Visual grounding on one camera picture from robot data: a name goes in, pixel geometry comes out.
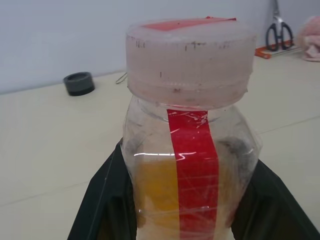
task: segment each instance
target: pink towel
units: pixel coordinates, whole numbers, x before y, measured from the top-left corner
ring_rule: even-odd
[[[313,16],[304,24],[295,44],[303,49],[304,60],[320,62],[320,16]]]

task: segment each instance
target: bottle neck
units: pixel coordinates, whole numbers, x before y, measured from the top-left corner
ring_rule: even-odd
[[[201,107],[187,107],[187,106],[176,106],[176,105],[166,105],[166,104],[160,104],[160,103],[153,103],[148,102],[145,100],[142,100],[141,98],[136,98],[138,106],[141,108],[141,110],[149,115],[152,118],[169,122],[168,121],[168,113],[167,110],[177,110],[177,111],[184,111],[184,112],[194,112],[194,111],[207,111],[208,112],[208,121],[214,122],[218,118],[220,118],[225,112],[227,112],[228,109],[232,107],[232,105],[227,107],[222,107],[218,109],[204,109]]]

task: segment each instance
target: beige floor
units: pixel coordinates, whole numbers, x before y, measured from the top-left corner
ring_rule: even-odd
[[[278,174],[320,230],[320,65],[255,58],[237,104]],[[0,95],[0,239],[66,239],[88,181],[122,136],[131,94],[120,74],[69,97],[55,85]]]

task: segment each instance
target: white bottle cap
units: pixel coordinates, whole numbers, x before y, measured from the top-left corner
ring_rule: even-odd
[[[216,109],[247,91],[256,35],[235,19],[148,22],[126,34],[128,88],[149,102]]]

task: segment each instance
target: clear plastic bottle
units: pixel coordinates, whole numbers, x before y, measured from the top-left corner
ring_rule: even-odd
[[[234,19],[165,20],[131,27],[126,49],[134,96],[122,154],[136,239],[226,239],[260,152],[233,106],[247,89],[255,35]]]

